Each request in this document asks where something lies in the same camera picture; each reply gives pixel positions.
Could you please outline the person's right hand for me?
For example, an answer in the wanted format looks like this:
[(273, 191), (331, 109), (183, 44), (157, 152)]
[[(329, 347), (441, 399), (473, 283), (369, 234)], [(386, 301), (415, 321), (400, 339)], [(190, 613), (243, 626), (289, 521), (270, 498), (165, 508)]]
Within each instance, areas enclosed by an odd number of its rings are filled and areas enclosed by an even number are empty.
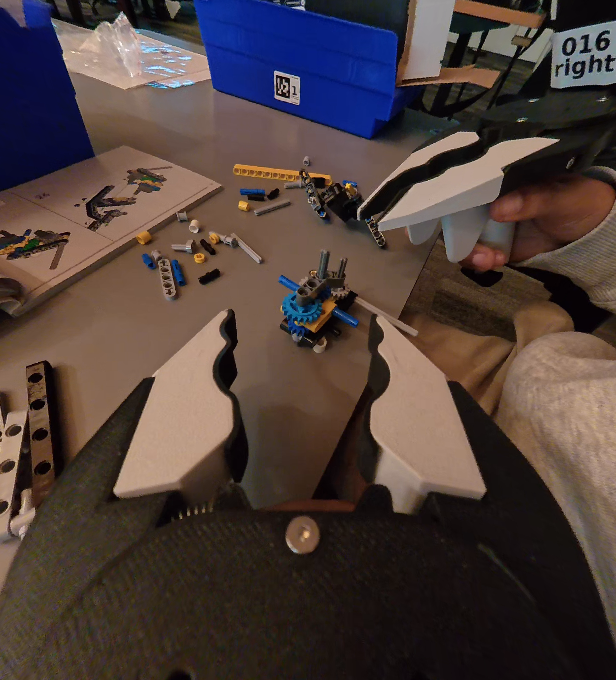
[(510, 256), (477, 243), (460, 265), (485, 272), (563, 248), (598, 227), (615, 200), (613, 185), (583, 175), (523, 186), (490, 205), (493, 221), (515, 223)]

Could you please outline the pile of lego beams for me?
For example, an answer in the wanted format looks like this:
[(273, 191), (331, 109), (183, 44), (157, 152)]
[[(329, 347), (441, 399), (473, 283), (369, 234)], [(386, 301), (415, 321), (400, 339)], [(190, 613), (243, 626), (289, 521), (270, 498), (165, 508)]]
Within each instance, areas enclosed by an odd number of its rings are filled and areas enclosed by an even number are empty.
[(26, 408), (6, 412), (0, 392), (0, 543), (23, 539), (64, 467), (56, 374), (29, 364)]

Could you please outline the clear plastic bag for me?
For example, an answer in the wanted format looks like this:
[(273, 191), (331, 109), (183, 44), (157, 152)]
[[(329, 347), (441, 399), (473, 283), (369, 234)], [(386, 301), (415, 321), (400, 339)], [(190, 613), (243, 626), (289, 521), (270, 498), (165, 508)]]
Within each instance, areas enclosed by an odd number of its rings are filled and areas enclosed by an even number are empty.
[(81, 44), (80, 52), (96, 66), (131, 79), (142, 76), (141, 40), (125, 12), (102, 21)]
[(177, 89), (199, 81), (210, 80), (206, 56), (138, 33), (142, 47), (142, 76), (131, 79), (120, 75), (106, 67), (94, 65), (80, 52), (81, 44), (85, 38), (90, 37), (93, 30), (83, 29), (63, 21), (53, 20), (52, 22), (69, 72), (81, 73), (123, 90), (143, 85), (158, 89)]

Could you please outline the light grey long lego axle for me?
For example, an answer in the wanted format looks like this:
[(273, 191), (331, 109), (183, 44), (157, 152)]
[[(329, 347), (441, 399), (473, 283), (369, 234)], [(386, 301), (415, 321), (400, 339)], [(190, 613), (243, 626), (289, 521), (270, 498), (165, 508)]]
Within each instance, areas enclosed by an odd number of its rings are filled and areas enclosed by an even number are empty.
[(388, 323), (390, 323), (393, 327), (396, 327), (398, 330), (407, 334), (408, 336), (417, 337), (419, 334), (419, 331), (414, 327), (411, 327), (405, 324), (404, 322), (400, 321), (399, 319), (394, 318), (393, 316), (374, 306), (370, 302), (367, 302), (361, 296), (356, 296), (354, 299), (354, 303), (359, 305), (362, 309), (370, 312), (371, 314), (386, 319)]

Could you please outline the grey short lego beam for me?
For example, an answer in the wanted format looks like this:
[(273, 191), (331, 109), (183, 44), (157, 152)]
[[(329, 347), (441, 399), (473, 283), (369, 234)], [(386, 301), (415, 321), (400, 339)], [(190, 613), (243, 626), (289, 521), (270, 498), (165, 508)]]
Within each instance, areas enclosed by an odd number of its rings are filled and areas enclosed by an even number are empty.
[(161, 257), (156, 260), (156, 264), (164, 297), (170, 301), (176, 300), (177, 285), (170, 261), (167, 258)]

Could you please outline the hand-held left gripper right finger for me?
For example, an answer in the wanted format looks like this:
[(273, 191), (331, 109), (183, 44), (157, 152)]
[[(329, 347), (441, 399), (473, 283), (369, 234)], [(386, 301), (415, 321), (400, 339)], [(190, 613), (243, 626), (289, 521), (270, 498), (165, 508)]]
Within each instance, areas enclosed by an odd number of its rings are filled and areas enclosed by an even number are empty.
[(445, 374), (386, 318), (374, 314), (363, 411), (362, 477), (412, 515), (427, 496), (481, 500), (485, 482)]

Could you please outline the lego gear assembly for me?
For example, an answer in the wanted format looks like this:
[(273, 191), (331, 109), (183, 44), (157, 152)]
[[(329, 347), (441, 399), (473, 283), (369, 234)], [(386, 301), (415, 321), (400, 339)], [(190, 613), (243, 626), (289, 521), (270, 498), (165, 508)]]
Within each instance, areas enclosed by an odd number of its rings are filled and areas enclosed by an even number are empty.
[(321, 250), (317, 268), (299, 282), (278, 278), (288, 290), (281, 302), (280, 328), (298, 347), (314, 353), (324, 353), (329, 338), (342, 335), (342, 327), (360, 324), (349, 312), (357, 296), (346, 282), (348, 260), (340, 259), (336, 268), (331, 268), (329, 261), (330, 252)]

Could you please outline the cardboard box flap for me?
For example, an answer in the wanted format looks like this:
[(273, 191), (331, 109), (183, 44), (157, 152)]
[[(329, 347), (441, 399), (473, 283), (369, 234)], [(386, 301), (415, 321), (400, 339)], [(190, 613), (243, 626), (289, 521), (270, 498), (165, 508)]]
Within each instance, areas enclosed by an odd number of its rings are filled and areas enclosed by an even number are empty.
[(454, 1), (410, 1), (402, 56), (397, 66), (396, 86), (469, 83), (490, 89), (498, 71), (442, 67)]

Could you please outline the person's beige pants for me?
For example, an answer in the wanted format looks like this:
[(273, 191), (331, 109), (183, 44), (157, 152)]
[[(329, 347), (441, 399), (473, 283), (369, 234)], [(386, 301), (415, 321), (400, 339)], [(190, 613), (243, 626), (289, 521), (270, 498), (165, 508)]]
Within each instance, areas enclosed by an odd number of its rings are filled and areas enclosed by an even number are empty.
[(574, 330), (570, 315), (548, 301), (529, 302), (516, 312), (515, 341), (474, 335), (420, 312), (404, 312), (402, 320), (418, 331), (411, 342), (491, 417), (498, 410), (507, 373), (518, 354), (543, 336)]

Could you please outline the yellow long lego beam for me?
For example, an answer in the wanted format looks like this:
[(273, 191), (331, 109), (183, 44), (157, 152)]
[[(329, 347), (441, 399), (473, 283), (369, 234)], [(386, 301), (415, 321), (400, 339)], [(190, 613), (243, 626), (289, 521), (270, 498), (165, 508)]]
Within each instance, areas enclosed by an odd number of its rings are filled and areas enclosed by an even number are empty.
[(267, 166), (255, 166), (245, 164), (235, 164), (233, 166), (233, 174), (240, 177), (254, 177), (263, 180), (280, 180), (280, 181), (298, 181), (302, 172), (308, 173), (312, 179), (323, 180), (326, 186), (332, 184), (332, 177), (329, 174), (321, 174), (313, 171), (311, 168), (303, 167), (299, 170), (278, 169)]

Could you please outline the black lego frame assembly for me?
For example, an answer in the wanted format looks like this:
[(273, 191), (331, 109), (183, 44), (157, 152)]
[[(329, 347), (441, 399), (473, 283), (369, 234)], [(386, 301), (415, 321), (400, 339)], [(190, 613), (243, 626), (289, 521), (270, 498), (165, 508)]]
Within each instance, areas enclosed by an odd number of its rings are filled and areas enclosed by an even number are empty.
[(361, 220), (358, 211), (363, 198), (356, 182), (336, 182), (327, 186), (324, 178), (313, 177), (305, 169), (299, 176), (309, 205), (322, 221), (329, 221), (331, 215), (345, 224)]

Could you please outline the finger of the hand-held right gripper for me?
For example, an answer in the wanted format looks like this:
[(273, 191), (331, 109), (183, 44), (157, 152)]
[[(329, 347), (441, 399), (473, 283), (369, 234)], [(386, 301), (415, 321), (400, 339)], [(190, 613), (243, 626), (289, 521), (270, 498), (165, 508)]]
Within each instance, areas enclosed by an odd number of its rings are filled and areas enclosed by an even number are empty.
[(380, 232), (405, 228), (413, 244), (429, 240), (441, 224), (450, 262), (467, 258), (477, 243), (510, 256), (515, 223), (490, 218), (490, 205), (497, 199), (506, 168), (558, 143), (550, 137), (488, 142), (482, 155), (446, 170), (440, 176), (412, 187), (390, 212), (375, 216)]
[(440, 176), (446, 170), (482, 155), (482, 140), (476, 132), (457, 131), (415, 150), (381, 182), (358, 208), (357, 218), (385, 215), (418, 183)]

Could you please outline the blue plastic bin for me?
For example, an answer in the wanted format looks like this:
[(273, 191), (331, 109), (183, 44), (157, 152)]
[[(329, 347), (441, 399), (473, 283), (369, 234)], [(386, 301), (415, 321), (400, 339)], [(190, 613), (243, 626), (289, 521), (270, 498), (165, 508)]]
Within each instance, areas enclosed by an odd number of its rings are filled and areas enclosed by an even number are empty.
[(366, 139), (422, 86), (396, 87), (397, 37), (268, 1), (195, 1), (214, 89)]
[(0, 1), (0, 191), (94, 156), (43, 1)]

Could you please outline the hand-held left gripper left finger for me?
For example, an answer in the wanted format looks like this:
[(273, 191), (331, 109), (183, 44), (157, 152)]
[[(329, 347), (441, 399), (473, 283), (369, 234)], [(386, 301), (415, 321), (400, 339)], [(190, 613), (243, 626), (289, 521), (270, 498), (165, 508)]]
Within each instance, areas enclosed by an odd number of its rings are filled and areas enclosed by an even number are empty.
[(237, 341), (234, 311), (223, 310), (153, 375), (114, 495), (178, 492), (204, 503), (243, 479), (249, 445), (230, 389)]

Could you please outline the lego instruction booklet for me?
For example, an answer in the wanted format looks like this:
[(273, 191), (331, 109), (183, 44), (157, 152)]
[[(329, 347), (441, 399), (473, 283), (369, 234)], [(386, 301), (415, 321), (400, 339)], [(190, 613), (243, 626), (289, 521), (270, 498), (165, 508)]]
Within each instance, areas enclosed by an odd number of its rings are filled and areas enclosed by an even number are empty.
[(0, 191), (0, 309), (21, 316), (222, 188), (122, 146)]

